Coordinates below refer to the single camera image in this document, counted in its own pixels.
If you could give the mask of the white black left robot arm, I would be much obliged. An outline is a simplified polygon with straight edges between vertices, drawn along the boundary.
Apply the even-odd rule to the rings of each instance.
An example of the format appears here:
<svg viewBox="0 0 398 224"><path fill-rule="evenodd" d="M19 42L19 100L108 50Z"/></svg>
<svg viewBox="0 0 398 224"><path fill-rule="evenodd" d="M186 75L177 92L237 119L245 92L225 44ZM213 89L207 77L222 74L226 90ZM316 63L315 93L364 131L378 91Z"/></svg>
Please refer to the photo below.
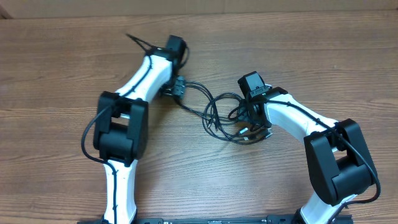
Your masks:
<svg viewBox="0 0 398 224"><path fill-rule="evenodd" d="M142 65L121 88L102 92L94 118L93 147L104 165L107 190L99 223L134 223L136 169L149 135L149 103L158 93L182 98L185 91L178 72L188 59L188 46L181 37L170 35L165 47L130 39L144 49Z"/></svg>

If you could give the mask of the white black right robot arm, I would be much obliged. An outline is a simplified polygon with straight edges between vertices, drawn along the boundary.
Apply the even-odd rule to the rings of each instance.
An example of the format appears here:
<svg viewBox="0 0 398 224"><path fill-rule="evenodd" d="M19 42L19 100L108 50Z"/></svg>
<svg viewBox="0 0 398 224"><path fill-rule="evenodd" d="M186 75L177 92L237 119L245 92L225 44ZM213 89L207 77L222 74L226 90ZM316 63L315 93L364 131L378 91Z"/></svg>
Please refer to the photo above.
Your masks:
<svg viewBox="0 0 398 224"><path fill-rule="evenodd" d="M267 132L279 126L305 147L314 193L294 214L268 215L265 223L353 223L341 211L348 205L375 201L381 183L359 124L326 118L297 102L280 87L264 82L257 72L238 80L244 95L238 118Z"/></svg>

